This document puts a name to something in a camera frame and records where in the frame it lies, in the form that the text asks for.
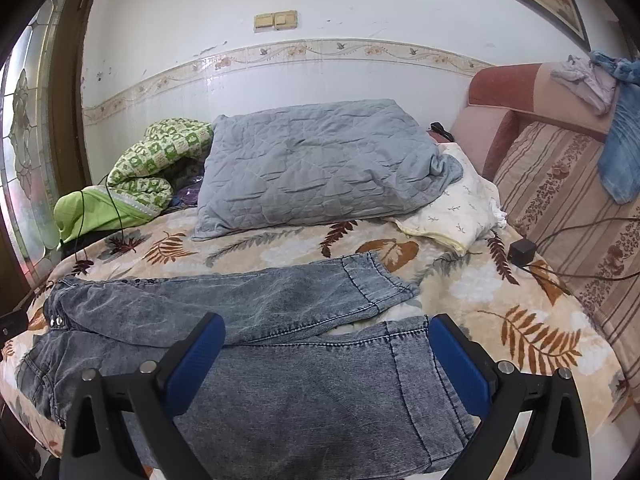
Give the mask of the striped floral headboard cushion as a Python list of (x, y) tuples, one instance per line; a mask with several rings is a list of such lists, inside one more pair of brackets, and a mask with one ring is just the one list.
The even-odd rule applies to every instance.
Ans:
[(602, 143), (533, 122), (495, 182), (510, 225), (533, 240), (639, 382), (639, 203), (614, 202), (598, 173)]

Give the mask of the blue denim garment on headboard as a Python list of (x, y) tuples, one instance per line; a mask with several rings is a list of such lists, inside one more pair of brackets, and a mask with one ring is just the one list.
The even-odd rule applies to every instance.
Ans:
[(592, 51), (590, 60), (617, 80), (620, 93), (598, 161), (601, 183), (615, 203), (639, 195), (639, 60), (610, 58)]

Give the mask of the green patterned blanket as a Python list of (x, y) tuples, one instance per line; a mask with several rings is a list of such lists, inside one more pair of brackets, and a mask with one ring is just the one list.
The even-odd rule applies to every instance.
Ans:
[(105, 180), (58, 199), (53, 219), (60, 241), (94, 231), (142, 226), (169, 205), (174, 187), (163, 173), (183, 160), (206, 158), (213, 126), (188, 118), (167, 118), (146, 128), (142, 139), (119, 156)]

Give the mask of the grey quilted pillow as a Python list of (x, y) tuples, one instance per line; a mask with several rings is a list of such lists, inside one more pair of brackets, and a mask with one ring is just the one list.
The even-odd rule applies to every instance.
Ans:
[(462, 176), (393, 100), (219, 116), (193, 236), (411, 214)]

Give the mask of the grey cloth on headboard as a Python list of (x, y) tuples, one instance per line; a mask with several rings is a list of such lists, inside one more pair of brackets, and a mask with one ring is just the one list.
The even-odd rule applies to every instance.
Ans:
[(616, 79), (588, 58), (570, 55), (552, 68), (550, 77), (589, 105), (596, 116), (604, 116), (610, 111)]

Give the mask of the wooden door with stained glass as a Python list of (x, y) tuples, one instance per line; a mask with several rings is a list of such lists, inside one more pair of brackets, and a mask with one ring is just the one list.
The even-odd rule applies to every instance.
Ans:
[(93, 0), (43, 0), (1, 64), (1, 310), (60, 260), (53, 208), (90, 181), (80, 72)]

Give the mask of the cream small print pillow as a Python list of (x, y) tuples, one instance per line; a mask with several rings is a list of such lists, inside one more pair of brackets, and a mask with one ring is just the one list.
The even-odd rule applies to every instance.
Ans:
[(464, 256), (492, 229), (506, 228), (506, 213), (501, 209), (498, 188), (476, 172), (457, 143), (443, 143), (439, 149), (457, 159), (462, 178), (450, 184), (433, 203), (390, 221), (407, 235), (428, 238)]

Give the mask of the purple patterned cloth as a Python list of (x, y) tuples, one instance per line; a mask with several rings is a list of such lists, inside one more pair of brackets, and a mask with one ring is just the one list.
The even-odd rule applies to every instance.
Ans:
[(203, 177), (200, 174), (178, 179), (169, 206), (174, 208), (195, 207), (198, 203), (198, 193), (202, 182)]

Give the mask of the grey washed denim pants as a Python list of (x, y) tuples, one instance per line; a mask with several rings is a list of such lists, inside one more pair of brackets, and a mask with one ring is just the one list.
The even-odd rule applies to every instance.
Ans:
[(224, 346), (177, 420), (215, 479), (402, 479), (448, 468), (474, 431), (416, 296), (372, 254), (244, 274), (60, 278), (18, 390), (64, 424), (80, 375), (157, 361), (207, 313)]

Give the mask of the black power adapter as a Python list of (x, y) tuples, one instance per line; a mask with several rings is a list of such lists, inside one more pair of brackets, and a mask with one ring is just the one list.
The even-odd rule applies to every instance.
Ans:
[(508, 260), (522, 268), (532, 263), (537, 251), (537, 245), (528, 240), (527, 238), (521, 238), (510, 244), (508, 251)]

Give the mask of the leaf print bed blanket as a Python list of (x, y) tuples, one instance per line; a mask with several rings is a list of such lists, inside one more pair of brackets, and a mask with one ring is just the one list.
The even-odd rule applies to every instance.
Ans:
[(394, 318), (446, 313), (495, 360), (509, 360), (526, 372), (569, 368), (587, 419), (593, 477), (611, 479), (626, 462), (639, 423), (627, 408), (623, 370), (612, 347), (576, 298), (521, 270), (505, 278), (488, 238), (458, 256), (382, 221), (360, 221), (344, 230), (266, 229), (205, 242), (194, 240), (195, 223), (191, 209), (165, 214), (128, 230), (122, 242), (107, 238), (66, 258), (53, 276), (75, 273), (99, 281), (244, 273), (376, 252), (393, 274), (420, 287), (416, 298), (393, 310)]

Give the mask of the black object behind pillow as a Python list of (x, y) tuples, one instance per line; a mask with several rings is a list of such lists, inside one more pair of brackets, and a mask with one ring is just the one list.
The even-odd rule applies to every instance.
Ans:
[(454, 143), (456, 139), (454, 136), (448, 132), (440, 122), (432, 122), (430, 128), (428, 129), (431, 137), (436, 140), (438, 143)]

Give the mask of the beige wall switch plate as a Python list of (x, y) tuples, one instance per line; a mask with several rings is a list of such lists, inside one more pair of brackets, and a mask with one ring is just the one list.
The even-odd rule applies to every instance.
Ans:
[(254, 31), (296, 29), (297, 22), (295, 10), (258, 14), (254, 17)]

